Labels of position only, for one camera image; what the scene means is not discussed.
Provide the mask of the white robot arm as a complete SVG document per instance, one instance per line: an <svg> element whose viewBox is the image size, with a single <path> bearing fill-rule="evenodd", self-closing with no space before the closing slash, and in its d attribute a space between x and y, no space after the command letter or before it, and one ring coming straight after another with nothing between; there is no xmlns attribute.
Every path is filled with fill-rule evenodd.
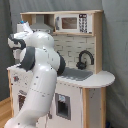
<svg viewBox="0 0 128 128"><path fill-rule="evenodd" d="M32 71L33 78L19 113L9 119L4 128L36 128L40 117L50 110L57 76L65 69L64 58L54 50L54 38L47 32L33 31L27 21L21 21L22 32L10 34L8 45L20 50L18 69Z"/></svg>

